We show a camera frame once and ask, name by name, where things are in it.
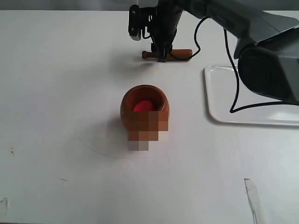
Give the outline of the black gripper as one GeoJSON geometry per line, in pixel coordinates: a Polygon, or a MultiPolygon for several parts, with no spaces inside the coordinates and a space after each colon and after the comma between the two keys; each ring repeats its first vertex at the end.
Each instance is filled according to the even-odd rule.
{"type": "Polygon", "coordinates": [[[176,0],[159,0],[155,10],[156,13],[149,25],[149,33],[153,41],[151,52],[157,53],[157,61],[164,63],[172,51],[172,43],[183,9],[176,0]]]}

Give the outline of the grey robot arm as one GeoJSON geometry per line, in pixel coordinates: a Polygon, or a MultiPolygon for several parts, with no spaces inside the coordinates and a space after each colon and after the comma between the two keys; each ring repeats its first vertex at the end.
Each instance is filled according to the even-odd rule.
{"type": "Polygon", "coordinates": [[[169,53],[183,11],[214,20],[237,38],[234,58],[253,93],[299,102],[299,21],[235,0],[161,0],[149,26],[159,61],[169,53]]]}

